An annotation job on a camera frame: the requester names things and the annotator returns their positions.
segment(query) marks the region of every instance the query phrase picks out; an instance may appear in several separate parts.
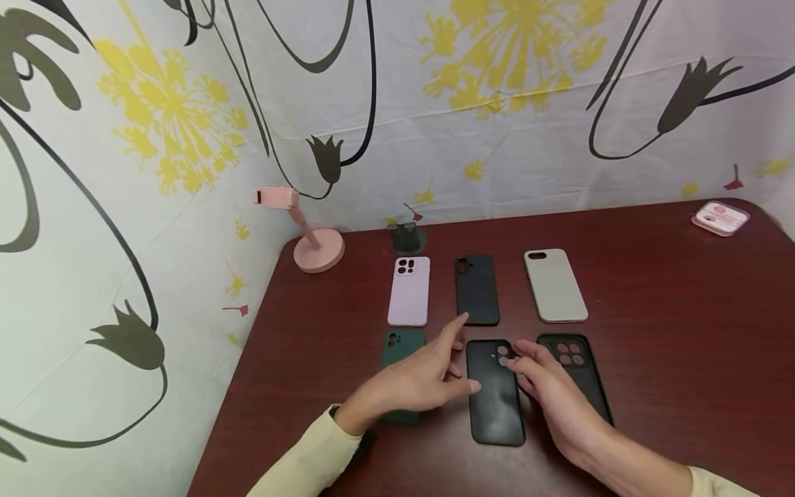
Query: lavender phone case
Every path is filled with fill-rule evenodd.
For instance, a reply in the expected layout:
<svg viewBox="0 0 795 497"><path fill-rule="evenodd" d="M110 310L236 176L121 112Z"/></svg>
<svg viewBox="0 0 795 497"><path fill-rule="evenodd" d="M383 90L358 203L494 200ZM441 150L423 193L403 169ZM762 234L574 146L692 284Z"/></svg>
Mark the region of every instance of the lavender phone case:
<svg viewBox="0 0 795 497"><path fill-rule="evenodd" d="M431 259L401 257L395 261L392 297L386 321L390 326L421 327L428 323Z"/></svg>

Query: black phone stand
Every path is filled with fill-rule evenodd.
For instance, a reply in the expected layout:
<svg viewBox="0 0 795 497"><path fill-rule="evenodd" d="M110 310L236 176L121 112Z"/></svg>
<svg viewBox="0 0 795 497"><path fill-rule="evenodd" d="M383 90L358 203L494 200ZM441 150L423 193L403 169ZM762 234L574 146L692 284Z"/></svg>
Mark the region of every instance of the black phone stand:
<svg viewBox="0 0 795 497"><path fill-rule="evenodd" d="M419 254L428 243L428 236L417 223L390 224L386 229L392 235L392 250L398 255Z"/></svg>

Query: black phone case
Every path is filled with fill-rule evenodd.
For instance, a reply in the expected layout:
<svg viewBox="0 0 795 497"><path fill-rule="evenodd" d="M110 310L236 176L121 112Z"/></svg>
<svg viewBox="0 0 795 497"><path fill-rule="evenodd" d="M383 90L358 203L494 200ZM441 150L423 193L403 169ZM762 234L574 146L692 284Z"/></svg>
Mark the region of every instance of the black phone case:
<svg viewBox="0 0 795 497"><path fill-rule="evenodd" d="M479 444L519 446L525 443L525 424L519 410L516 375L499 363L498 348L513 357L507 340L472 340L467 344L467 376L483 386L469 396L472 438Z"/></svg>
<svg viewBox="0 0 795 497"><path fill-rule="evenodd" d="M467 255L456 259L458 314L469 313L467 324L494 326L499 323L497 283L490 255Z"/></svg>
<svg viewBox="0 0 795 497"><path fill-rule="evenodd" d="M596 369L596 361L591 351L591 345L585 335L580 335L579 333L544 333L539 335L536 341L552 352L557 362L572 377L574 383L580 388L580 391L583 392L593 408L596 409L599 416L615 426L610 407L607 404L607 396L602 387L602 380L599 379L599 370ZM562 359L563 356L568 357L566 362ZM575 362L577 356L582 358L582 364Z"/></svg>

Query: cream sleeve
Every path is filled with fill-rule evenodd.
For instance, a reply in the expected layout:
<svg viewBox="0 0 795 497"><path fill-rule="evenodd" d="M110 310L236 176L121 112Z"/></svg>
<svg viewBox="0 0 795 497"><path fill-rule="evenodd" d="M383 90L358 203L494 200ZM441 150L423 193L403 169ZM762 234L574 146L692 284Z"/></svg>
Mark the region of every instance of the cream sleeve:
<svg viewBox="0 0 795 497"><path fill-rule="evenodd" d="M361 437L345 433L327 409L254 485L248 497L317 497L345 471Z"/></svg>
<svg viewBox="0 0 795 497"><path fill-rule="evenodd" d="M709 471L690 468L690 473L693 477L693 492L690 497L758 497L755 493Z"/></svg>

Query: pink phone holder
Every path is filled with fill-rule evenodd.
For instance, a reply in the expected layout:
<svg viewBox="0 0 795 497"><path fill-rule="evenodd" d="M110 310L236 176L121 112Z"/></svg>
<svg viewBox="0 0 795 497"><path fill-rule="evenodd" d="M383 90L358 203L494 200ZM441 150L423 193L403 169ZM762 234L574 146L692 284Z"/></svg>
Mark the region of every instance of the pink phone holder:
<svg viewBox="0 0 795 497"><path fill-rule="evenodd" d="M298 208L298 192L293 188L258 188L254 190L254 203L265 207L286 209L293 221L304 232L298 240L293 258L305 273L322 273L330 270L345 253L345 242L337 230L309 227L304 213Z"/></svg>

